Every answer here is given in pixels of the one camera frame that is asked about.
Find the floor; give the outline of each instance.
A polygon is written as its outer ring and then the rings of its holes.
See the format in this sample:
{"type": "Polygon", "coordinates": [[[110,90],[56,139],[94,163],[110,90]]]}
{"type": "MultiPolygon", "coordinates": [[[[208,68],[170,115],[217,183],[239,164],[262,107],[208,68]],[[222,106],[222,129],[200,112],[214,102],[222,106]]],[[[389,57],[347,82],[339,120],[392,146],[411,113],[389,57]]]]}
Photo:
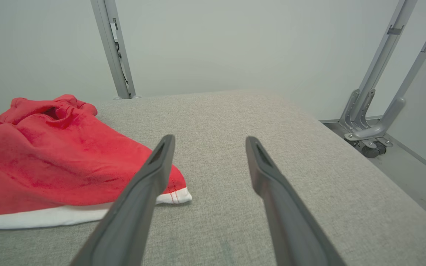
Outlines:
{"type": "MultiPolygon", "coordinates": [[[[340,133],[331,124],[325,126],[340,133]]],[[[388,148],[385,154],[368,160],[426,211],[426,165],[398,145],[388,148]]]]}

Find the gray fabric tabletop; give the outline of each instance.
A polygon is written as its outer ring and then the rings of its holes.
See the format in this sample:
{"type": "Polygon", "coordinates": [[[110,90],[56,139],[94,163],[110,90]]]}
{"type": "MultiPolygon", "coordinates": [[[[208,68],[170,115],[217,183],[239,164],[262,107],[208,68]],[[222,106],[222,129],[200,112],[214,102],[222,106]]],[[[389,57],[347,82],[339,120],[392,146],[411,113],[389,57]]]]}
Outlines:
{"type": "MultiPolygon", "coordinates": [[[[176,136],[193,201],[157,205],[144,265],[274,265],[245,137],[259,138],[349,265],[426,265],[426,212],[320,122],[272,96],[113,100],[98,118],[149,148],[176,136]]],[[[0,265],[68,265],[96,222],[0,231],[0,265]]]]}

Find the white fabric border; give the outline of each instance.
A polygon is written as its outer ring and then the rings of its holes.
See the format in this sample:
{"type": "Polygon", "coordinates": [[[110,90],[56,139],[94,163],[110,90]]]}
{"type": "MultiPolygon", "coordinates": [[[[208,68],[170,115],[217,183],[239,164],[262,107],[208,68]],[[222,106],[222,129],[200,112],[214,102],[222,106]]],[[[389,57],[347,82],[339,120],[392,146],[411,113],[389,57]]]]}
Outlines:
{"type": "MultiPolygon", "coordinates": [[[[191,200],[192,196],[185,187],[168,194],[159,195],[156,199],[156,204],[179,204],[191,200]]],[[[0,229],[50,227],[96,221],[105,216],[112,204],[112,202],[108,202],[90,206],[65,205],[30,212],[1,214],[0,229]]]]}

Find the crumpled red fabric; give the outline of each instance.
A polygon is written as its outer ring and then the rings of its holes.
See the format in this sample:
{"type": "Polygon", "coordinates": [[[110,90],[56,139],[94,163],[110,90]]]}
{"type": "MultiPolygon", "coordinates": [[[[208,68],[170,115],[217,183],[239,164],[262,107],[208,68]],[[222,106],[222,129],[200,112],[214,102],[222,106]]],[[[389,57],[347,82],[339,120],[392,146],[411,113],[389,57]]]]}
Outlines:
{"type": "MultiPolygon", "coordinates": [[[[64,95],[15,98],[0,116],[0,214],[113,202],[151,154],[64,95]]],[[[172,166],[164,194],[185,188],[172,166]]]]}

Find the red garment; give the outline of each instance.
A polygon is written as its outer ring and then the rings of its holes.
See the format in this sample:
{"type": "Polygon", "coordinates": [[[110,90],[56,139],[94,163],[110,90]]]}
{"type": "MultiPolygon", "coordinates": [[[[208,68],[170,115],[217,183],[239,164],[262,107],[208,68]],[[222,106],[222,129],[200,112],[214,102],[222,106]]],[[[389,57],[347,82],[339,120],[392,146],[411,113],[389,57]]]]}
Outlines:
{"type": "MultiPolygon", "coordinates": [[[[13,99],[0,116],[0,214],[118,197],[151,150],[96,114],[95,106],[72,95],[53,101],[13,99]]],[[[172,166],[164,194],[185,187],[172,166]]]]}

